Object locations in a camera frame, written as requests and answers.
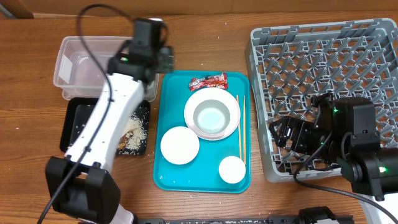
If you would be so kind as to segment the white paper cup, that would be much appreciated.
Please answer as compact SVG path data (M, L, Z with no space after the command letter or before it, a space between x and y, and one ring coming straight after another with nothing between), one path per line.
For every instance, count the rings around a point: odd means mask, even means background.
M244 162L236 156L225 157L219 164L219 175L228 184L237 184L246 175Z

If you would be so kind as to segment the red snack wrapper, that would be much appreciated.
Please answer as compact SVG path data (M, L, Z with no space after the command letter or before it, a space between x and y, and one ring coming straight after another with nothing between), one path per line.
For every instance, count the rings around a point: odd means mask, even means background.
M228 89L228 77L226 73L219 73L202 78L192 78L188 84L190 91L199 90L201 88L220 88L223 90Z

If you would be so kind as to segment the grey bowl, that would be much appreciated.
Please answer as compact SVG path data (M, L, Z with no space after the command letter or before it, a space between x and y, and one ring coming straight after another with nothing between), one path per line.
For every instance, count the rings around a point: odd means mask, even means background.
M224 132L229 125L230 117L228 107L218 100L205 100L193 112L195 126L209 135Z

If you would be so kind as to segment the white rice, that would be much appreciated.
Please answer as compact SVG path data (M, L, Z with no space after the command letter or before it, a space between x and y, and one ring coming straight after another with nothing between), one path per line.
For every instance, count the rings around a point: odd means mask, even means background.
M122 150L116 150L117 155L140 156L145 153L147 147L147 132L149 127L150 111L136 110L129 118L124 135L133 130L134 134Z

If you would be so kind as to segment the brown food scraps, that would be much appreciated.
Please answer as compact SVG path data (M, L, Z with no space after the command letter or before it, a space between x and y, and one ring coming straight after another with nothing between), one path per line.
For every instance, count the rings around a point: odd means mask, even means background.
M130 140L130 138L133 136L134 131L133 130L129 130L121 139L120 142L118 144L118 148L117 150L122 151L125 147L126 144L128 143L128 141Z

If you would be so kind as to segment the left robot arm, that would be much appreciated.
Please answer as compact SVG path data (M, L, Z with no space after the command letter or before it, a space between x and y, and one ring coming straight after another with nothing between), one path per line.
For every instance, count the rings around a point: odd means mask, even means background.
M63 158L51 157L45 167L49 209L87 223L135 223L120 204L121 190L111 176L124 128L143 101L145 87L159 73L174 69L173 50L162 19L133 21L134 36L109 59L105 84L83 131Z

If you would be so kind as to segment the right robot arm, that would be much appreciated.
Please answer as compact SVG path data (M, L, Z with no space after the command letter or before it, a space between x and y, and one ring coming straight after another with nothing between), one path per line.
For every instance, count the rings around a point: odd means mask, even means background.
M294 172L294 181L359 200L369 223L397 223L397 149L381 147L375 105L363 97L335 99L332 93L312 97L311 104L318 110L314 123L284 116L269 124L277 146L289 145L308 155ZM332 169L340 167L351 191L298 180L299 172L314 159Z

